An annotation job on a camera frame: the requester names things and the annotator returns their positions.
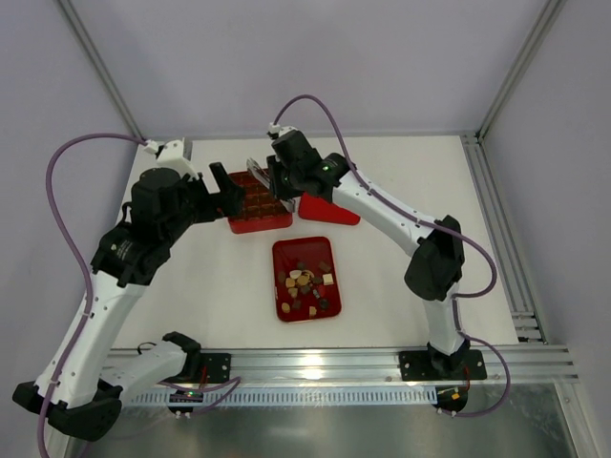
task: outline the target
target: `white table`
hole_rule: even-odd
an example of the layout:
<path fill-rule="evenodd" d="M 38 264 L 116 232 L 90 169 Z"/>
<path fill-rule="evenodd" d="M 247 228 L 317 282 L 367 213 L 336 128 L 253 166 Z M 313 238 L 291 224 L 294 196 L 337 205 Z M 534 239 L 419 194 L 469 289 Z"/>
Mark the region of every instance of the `white table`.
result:
<path fill-rule="evenodd" d="M 310 139 L 323 156 L 339 151 L 334 138 Z M 353 160 L 384 189 L 428 215 L 457 218 L 466 235 L 491 251 L 474 185 L 458 136 L 352 137 Z M 208 164 L 245 170 L 250 156 L 264 164 L 267 139 L 195 141 L 192 161 L 208 189 L 218 188 Z M 155 167 L 138 152 L 125 192 Z M 271 246 L 279 239 L 330 239 L 342 296 L 336 318 L 283 323 L 273 298 Z M 484 287 L 489 268 L 465 248 L 461 291 Z M 295 214 L 286 229 L 235 235 L 226 220 L 192 226 L 172 248 L 123 325 L 114 347 L 135 347 L 179 331 L 216 348 L 368 347 L 424 345 L 428 325 L 421 301 L 403 282 L 409 259 L 366 221 L 342 226 L 305 221 Z M 515 344 L 516 332 L 502 285 L 482 299 L 461 302 L 463 325 L 493 344 Z"/>

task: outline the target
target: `purple cable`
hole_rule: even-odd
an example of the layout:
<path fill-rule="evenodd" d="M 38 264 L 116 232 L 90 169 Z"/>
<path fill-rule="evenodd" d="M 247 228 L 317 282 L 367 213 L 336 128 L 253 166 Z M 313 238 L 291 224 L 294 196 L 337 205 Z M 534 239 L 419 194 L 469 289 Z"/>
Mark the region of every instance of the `purple cable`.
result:
<path fill-rule="evenodd" d="M 494 406 L 486 408 L 480 412 L 456 413 L 454 414 L 454 416 L 478 417 L 478 416 L 486 415 L 487 413 L 491 413 L 497 410 L 507 400 L 507 398 L 509 397 L 509 392 L 511 390 L 512 382 L 511 382 L 511 376 L 509 374 L 509 366 L 507 366 L 507 362 L 505 361 L 503 356 L 500 354 L 500 352 L 495 347 L 493 347 L 491 344 L 485 341 L 482 341 L 481 339 L 469 336 L 462 330 L 462 327 L 460 326 L 460 320 L 458 318 L 458 301 L 456 300 L 456 298 L 481 298 L 482 296 L 485 296 L 486 294 L 490 293 L 493 290 L 498 280 L 498 272 L 496 271 L 495 261 L 493 260 L 492 256 L 488 254 L 488 252 L 484 249 L 484 247 L 482 247 L 480 244 L 478 244 L 473 239 L 470 239 L 464 236 L 463 234 L 460 234 L 459 232 L 453 231 L 452 229 L 448 229 L 446 227 L 439 226 L 433 222 L 428 222 L 428 221 L 419 219 L 415 217 L 414 215 L 406 212 L 402 208 L 398 207 L 397 205 L 392 203 L 390 200 L 388 200 L 384 196 L 380 195 L 375 189 L 372 189 L 369 186 L 369 184 L 363 179 L 363 177 L 359 175 L 358 170 L 356 169 L 356 165 L 354 165 L 354 162 L 352 162 L 352 159 L 350 158 L 350 154 L 348 152 L 348 148 L 344 141 L 344 136 L 342 135 L 340 128 L 337 125 L 337 122 L 335 121 L 335 118 L 331 114 L 331 111 L 327 108 L 327 105 L 325 105 L 325 103 L 323 103 L 323 101 L 320 98 L 318 98 L 317 96 L 311 95 L 311 94 L 301 94 L 301 95 L 297 95 L 296 97 L 291 98 L 288 102 L 286 102 L 286 104 L 280 109 L 280 111 L 276 115 L 276 118 L 274 119 L 274 124 L 278 124 L 278 122 L 280 121 L 280 118 L 283 116 L 286 110 L 288 110 L 288 108 L 291 105 L 293 105 L 295 102 L 299 100 L 311 100 L 315 102 L 323 110 L 323 112 L 325 112 L 325 115 L 327 115 L 328 121 L 331 123 L 331 127 L 333 128 L 333 132 L 335 133 L 335 136 L 337 136 L 337 141 L 339 141 L 340 143 L 340 148 L 342 149 L 342 153 L 344 154 L 346 158 L 346 162 L 348 164 L 350 171 L 354 174 L 354 176 L 356 177 L 357 181 L 361 184 L 361 186 L 363 186 L 363 188 L 365 188 L 369 193 L 371 193 L 372 196 L 380 200 L 382 203 L 384 203 L 394 212 L 398 213 L 402 217 L 412 222 L 415 222 L 416 224 L 420 224 L 422 226 L 429 227 L 431 229 L 435 229 L 440 232 L 444 232 L 446 234 L 451 235 L 452 237 L 455 237 L 457 239 L 460 239 L 466 242 L 467 244 L 471 245 L 475 250 L 477 250 L 484 257 L 486 262 L 488 262 L 488 265 L 490 266 L 490 271 L 491 271 L 491 278 L 490 278 L 490 283 L 488 283 L 488 286 L 486 286 L 481 291 L 476 291 L 474 293 L 455 293 L 452 295 L 454 325 L 456 326 L 456 331 L 463 338 L 467 339 L 468 341 L 473 341 L 479 344 L 484 344 L 487 347 L 489 347 L 496 354 L 501 364 L 503 365 L 503 368 L 505 369 L 505 374 L 507 376 L 507 384 L 505 386 L 505 391 L 503 392 L 503 395 L 501 396 L 499 401 Z"/>
<path fill-rule="evenodd" d="M 76 330 L 73 333 L 73 336 L 70 338 L 70 340 L 68 341 L 68 344 L 66 345 L 66 348 L 64 349 L 63 353 L 60 355 L 59 359 L 57 360 L 55 370 L 53 371 L 53 374 L 51 376 L 49 387 L 47 388 L 47 392 L 45 394 L 45 398 L 42 402 L 42 407 L 40 408 L 40 413 L 38 415 L 38 428 L 36 431 L 36 441 L 38 443 L 38 451 L 40 452 L 40 456 L 42 458 L 51 458 L 49 456 L 49 453 L 47 452 L 47 447 L 45 445 L 45 423 L 47 420 L 47 411 L 49 410 L 49 404 L 51 403 L 51 398 L 53 396 L 53 392 L 55 391 L 55 387 L 58 384 L 57 379 L 59 377 L 59 374 L 61 374 L 61 369 L 64 367 L 64 364 L 68 360 L 68 357 L 70 356 L 71 351 L 73 350 L 74 346 L 76 345 L 76 341 L 78 341 L 78 338 L 80 337 L 81 333 L 83 332 L 83 328 L 85 327 L 85 324 L 87 323 L 88 315 L 91 312 L 92 305 L 94 303 L 94 286 L 92 284 L 92 279 L 89 274 L 89 267 L 87 266 L 87 263 L 83 259 L 83 256 L 78 251 L 78 248 L 76 247 L 73 238 L 70 236 L 70 233 L 68 232 L 68 229 L 66 228 L 66 224 L 64 223 L 64 220 L 62 219 L 61 215 L 59 214 L 59 210 L 57 209 L 55 195 L 53 194 L 53 181 L 52 181 L 53 169 L 59 157 L 62 156 L 66 152 L 66 150 L 68 150 L 70 147 L 76 145 L 77 143 L 81 143 L 87 140 L 93 140 L 96 138 L 118 138 L 121 140 L 133 141 L 134 143 L 137 143 L 140 145 L 145 144 L 145 141 L 143 139 L 137 138 L 135 136 L 130 136 L 130 135 L 123 135 L 123 134 L 83 135 L 73 140 L 70 140 L 68 143 L 65 143 L 62 146 L 60 146 L 59 149 L 55 151 L 55 153 L 51 157 L 51 160 L 49 161 L 49 165 L 47 166 L 47 175 L 46 175 L 47 199 L 49 200 L 49 205 L 51 206 L 51 211 L 53 213 L 53 217 L 55 218 L 55 222 L 57 223 L 57 227 L 59 227 L 59 231 L 61 232 L 61 235 L 64 237 L 64 240 L 66 241 L 66 243 L 68 243 L 68 246 L 70 247 L 70 251 L 73 252 L 74 258 L 78 262 L 78 266 L 80 267 L 81 273 L 83 274 L 83 278 L 85 279 L 85 291 L 86 292 L 85 292 L 85 309 L 83 311 L 84 315 L 81 317 L 80 322 L 78 323 L 78 326 L 76 327 Z M 84 456 L 85 453 L 87 453 L 87 451 L 89 450 L 89 446 L 90 445 L 87 445 L 85 449 L 82 451 L 81 457 Z"/>
<path fill-rule="evenodd" d="M 224 387 L 226 387 L 228 385 L 233 384 L 233 386 L 231 386 L 231 388 L 229 388 L 227 390 L 227 392 L 223 393 L 220 396 L 220 398 L 217 399 L 214 403 L 212 403 L 212 404 L 210 404 L 210 405 L 208 405 L 208 406 L 206 406 L 204 408 L 201 408 L 200 410 L 197 410 L 197 411 L 193 412 L 191 414 L 191 416 L 195 417 L 195 416 L 198 416 L 198 415 L 201 415 L 201 414 L 209 412 L 210 410 L 212 410 L 213 408 L 218 406 L 220 403 L 222 403 L 225 399 L 227 399 L 229 397 L 229 395 L 231 393 L 233 393 L 233 391 L 238 387 L 238 385 L 240 384 L 241 381 L 242 381 L 242 377 L 234 377 L 233 379 L 225 382 L 224 384 L 217 385 L 217 386 L 214 386 L 212 388 L 198 388 L 198 389 L 185 388 L 184 386 L 174 385 L 174 384 L 170 384 L 170 383 L 166 383 L 166 382 L 162 382 L 162 383 L 160 383 L 160 385 L 165 385 L 165 386 L 171 387 L 173 389 L 177 389 L 179 391 L 193 391 L 194 393 L 207 393 L 207 392 L 210 392 L 210 391 L 216 391 L 218 389 L 221 389 L 221 388 L 224 388 Z M 152 429 L 153 427 L 156 427 L 157 425 L 165 422 L 166 420 L 170 420 L 170 419 L 173 419 L 173 418 L 176 418 L 176 417 L 164 417 L 164 418 L 160 418 L 159 420 L 153 422 L 151 425 L 141 429 L 140 431 L 137 431 L 137 432 L 134 432 L 132 434 L 125 435 L 125 436 L 111 437 L 110 439 L 115 440 L 115 441 L 125 441 L 125 440 L 128 440 L 128 439 L 133 439 L 133 438 L 139 436 L 140 434 L 142 434 L 143 432 L 146 432 L 146 431 Z"/>

